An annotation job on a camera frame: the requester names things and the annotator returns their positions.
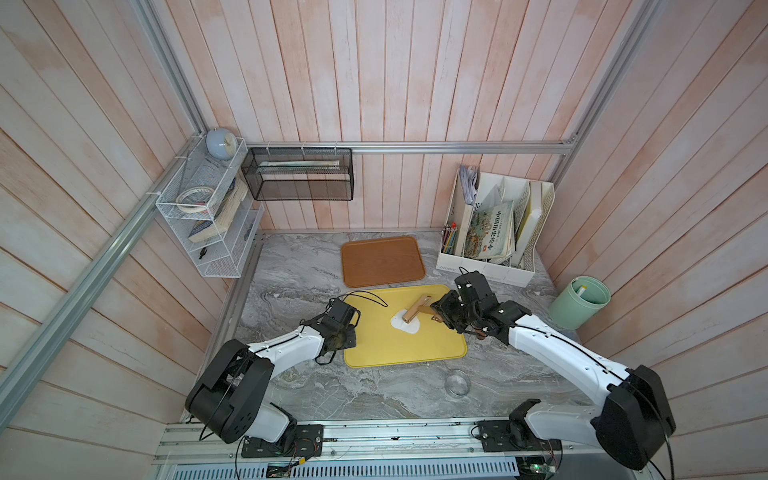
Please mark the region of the wooden dough roller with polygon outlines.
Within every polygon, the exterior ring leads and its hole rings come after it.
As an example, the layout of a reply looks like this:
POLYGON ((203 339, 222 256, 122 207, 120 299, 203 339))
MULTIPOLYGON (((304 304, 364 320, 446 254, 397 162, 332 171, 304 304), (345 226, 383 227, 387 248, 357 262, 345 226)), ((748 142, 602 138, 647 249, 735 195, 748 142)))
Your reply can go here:
POLYGON ((402 315, 402 320, 406 324, 410 324, 419 314, 429 315, 433 321, 443 323, 442 316, 432 306, 434 301, 430 295, 422 295, 416 302, 414 302, 402 315))

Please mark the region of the yellow plastic tray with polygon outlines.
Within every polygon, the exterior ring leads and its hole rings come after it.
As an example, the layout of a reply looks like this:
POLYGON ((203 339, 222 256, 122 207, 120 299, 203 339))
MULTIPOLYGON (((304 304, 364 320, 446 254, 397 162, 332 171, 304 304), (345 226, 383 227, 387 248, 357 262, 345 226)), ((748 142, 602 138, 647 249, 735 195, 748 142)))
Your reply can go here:
POLYGON ((345 302, 360 311, 355 328, 356 346, 344 351, 351 368, 380 367, 428 361, 459 359, 468 351, 463 335, 419 314, 420 330, 415 335, 396 330, 390 319, 407 310, 422 295, 433 301, 449 292, 444 285, 420 285, 358 293, 345 302))

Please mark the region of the white dough piece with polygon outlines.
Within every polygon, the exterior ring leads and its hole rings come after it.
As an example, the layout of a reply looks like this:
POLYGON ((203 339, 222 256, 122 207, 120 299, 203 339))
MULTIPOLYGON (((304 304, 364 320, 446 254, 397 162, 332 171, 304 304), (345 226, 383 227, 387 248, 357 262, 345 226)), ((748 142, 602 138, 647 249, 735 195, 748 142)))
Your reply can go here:
POLYGON ((409 310, 401 310, 390 319, 390 324, 396 330, 410 335, 415 335, 420 330, 420 321, 417 311, 414 311, 411 315, 409 310))

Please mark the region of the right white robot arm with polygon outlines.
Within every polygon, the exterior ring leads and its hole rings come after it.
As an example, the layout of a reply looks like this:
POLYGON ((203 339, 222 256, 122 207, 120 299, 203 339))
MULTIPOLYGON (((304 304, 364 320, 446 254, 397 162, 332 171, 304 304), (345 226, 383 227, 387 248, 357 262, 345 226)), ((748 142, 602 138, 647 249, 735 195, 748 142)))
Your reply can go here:
POLYGON ((676 424, 663 383, 652 369, 628 368, 586 349, 515 301, 501 302, 485 276, 462 271, 455 289, 429 304, 432 316, 459 334, 495 338, 538 359, 574 384, 590 407, 528 399, 506 421, 480 421, 487 452, 555 448, 565 442, 601 448, 625 468, 640 471, 670 449, 676 424))

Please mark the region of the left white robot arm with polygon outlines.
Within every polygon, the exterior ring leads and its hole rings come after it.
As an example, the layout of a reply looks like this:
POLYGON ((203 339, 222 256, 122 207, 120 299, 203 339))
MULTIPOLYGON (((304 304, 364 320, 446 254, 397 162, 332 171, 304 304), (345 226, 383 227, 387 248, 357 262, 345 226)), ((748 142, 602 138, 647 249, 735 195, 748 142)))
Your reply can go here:
POLYGON ((298 364, 355 347, 359 320, 357 308, 335 297, 285 335, 262 343, 225 342, 187 395, 186 411, 227 444, 246 438, 285 452, 296 439, 297 421, 264 400, 271 380, 298 364))

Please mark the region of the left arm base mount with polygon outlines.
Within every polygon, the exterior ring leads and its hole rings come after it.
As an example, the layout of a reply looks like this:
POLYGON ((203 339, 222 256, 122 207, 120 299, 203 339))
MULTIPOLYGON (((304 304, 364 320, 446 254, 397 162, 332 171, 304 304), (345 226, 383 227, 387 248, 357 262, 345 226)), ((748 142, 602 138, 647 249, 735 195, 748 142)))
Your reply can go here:
POLYGON ((323 434, 322 424, 300 424, 288 415, 285 430, 274 442, 246 435, 241 456, 246 459, 319 457, 322 454, 323 434))

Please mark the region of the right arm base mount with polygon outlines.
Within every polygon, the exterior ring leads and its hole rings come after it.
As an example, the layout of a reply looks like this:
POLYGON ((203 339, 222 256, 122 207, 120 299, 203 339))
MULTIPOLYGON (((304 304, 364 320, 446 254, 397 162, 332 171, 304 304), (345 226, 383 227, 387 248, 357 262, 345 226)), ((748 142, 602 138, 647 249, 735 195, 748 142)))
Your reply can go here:
POLYGON ((527 412, 539 403, 539 399, 524 401, 510 413, 507 420, 481 420, 471 429, 470 434, 481 442, 484 452, 561 450, 560 440, 536 437, 525 422, 527 412))

